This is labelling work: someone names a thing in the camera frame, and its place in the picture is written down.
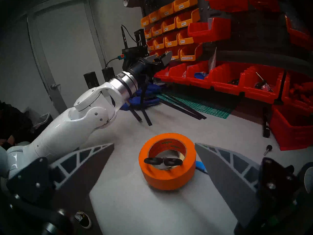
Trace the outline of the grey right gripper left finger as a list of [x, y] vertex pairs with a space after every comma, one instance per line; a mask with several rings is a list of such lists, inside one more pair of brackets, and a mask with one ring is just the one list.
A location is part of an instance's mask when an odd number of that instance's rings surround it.
[[12, 168], [7, 189], [37, 207], [68, 212], [91, 210], [89, 193], [113, 151], [114, 144], [107, 143], [68, 153], [51, 164], [45, 157], [23, 168], [9, 164]]

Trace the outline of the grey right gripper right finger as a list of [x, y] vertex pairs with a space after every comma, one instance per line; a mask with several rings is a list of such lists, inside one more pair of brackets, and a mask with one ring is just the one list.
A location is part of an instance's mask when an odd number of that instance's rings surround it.
[[216, 189], [241, 228], [265, 228], [285, 208], [294, 204], [300, 180], [274, 159], [258, 164], [242, 154], [202, 143], [195, 150]]

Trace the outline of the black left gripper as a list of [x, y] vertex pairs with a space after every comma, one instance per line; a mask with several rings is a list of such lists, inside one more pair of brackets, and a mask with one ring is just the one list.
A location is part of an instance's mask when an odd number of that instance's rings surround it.
[[137, 62], [131, 65], [127, 72], [129, 72], [137, 82], [149, 82], [154, 75], [162, 70], [162, 66], [167, 66], [172, 60], [173, 52], [167, 51], [159, 56], [153, 54], [144, 58], [138, 58]]

